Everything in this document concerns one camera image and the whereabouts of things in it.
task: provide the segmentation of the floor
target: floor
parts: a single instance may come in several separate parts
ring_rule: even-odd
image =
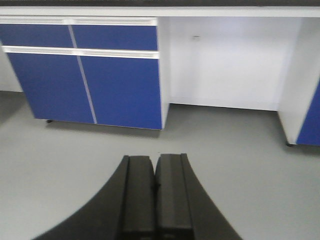
[[[320,147],[285,146],[276,112],[171,105],[165,130],[33,119],[0,92],[0,239],[43,233],[86,203],[123,155],[187,153],[244,240],[320,239]]]

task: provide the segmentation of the blue cabinet door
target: blue cabinet door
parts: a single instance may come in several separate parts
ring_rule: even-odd
[[[157,50],[156,26],[72,26],[78,48]]]
[[[161,129],[157,59],[81,57],[98,124]]]
[[[2,45],[72,48],[66,25],[0,24]]]
[[[93,123],[76,56],[9,53],[34,116]]]
[[[315,90],[296,143],[320,146],[320,83]]]

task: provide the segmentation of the white wall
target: white wall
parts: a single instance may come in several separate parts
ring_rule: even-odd
[[[278,109],[301,18],[172,17],[170,21],[172,103]]]
[[[0,42],[0,91],[22,92],[16,74],[8,60],[7,55],[2,51]]]

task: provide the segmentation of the cabinet leg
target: cabinet leg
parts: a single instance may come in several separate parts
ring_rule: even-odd
[[[285,145],[286,145],[287,147],[290,147],[290,148],[292,148],[292,147],[294,146],[294,144],[291,144],[291,143],[289,143],[288,141],[285,141]]]

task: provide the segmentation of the black countertop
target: black countertop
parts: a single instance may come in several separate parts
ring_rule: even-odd
[[[0,0],[0,6],[244,7],[320,6],[320,0]]]

